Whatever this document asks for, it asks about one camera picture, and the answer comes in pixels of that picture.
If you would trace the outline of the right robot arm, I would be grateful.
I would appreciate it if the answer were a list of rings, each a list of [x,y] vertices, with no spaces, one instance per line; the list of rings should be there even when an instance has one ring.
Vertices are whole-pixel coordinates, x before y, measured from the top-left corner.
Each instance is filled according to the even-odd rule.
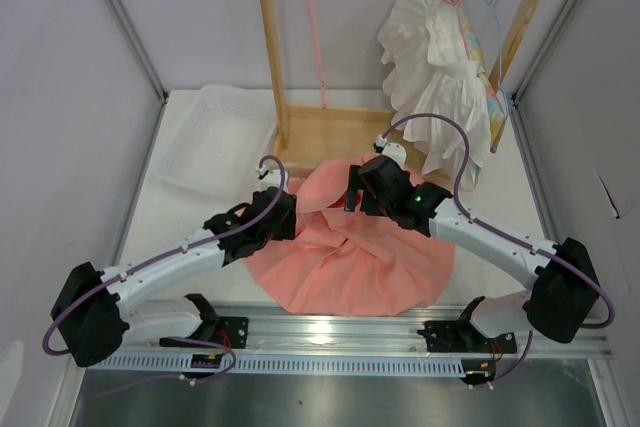
[[[452,243],[521,285],[519,292],[480,296],[465,308],[456,336],[468,350],[524,330],[569,344],[585,327],[600,296],[597,275],[581,242],[532,239],[464,214],[452,192],[431,182],[412,184],[408,172],[387,156],[350,166],[345,209],[386,217],[405,230]]]

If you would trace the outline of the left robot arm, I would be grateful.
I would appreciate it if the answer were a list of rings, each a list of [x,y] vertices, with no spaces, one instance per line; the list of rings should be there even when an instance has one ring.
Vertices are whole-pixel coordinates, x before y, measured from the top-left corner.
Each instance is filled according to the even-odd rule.
[[[249,258],[272,241],[293,239],[296,204],[295,195],[269,187],[136,265],[74,267],[51,310],[66,353],[77,366],[91,367],[127,344],[209,345],[217,334],[217,315],[202,295],[187,294],[175,303],[157,301],[155,295]]]

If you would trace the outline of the pink skirt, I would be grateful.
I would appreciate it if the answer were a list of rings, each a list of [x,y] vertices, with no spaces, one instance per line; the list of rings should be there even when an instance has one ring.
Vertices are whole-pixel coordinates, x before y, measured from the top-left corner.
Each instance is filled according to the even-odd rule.
[[[288,187],[296,233],[246,261],[253,279],[299,315],[395,316],[430,306],[455,264],[453,244],[401,229],[386,217],[345,211],[348,171],[364,158],[323,162]]]

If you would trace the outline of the pink wire hanger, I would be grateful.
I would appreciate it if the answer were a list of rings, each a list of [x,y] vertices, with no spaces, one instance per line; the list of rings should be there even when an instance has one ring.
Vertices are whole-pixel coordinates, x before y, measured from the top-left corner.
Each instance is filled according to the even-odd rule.
[[[311,27],[311,33],[313,37],[314,56],[316,60],[317,78],[319,84],[321,107],[325,109],[328,106],[328,96],[326,87],[326,77],[323,66],[323,58],[321,51],[321,43],[316,15],[315,0],[305,0],[309,22]]]

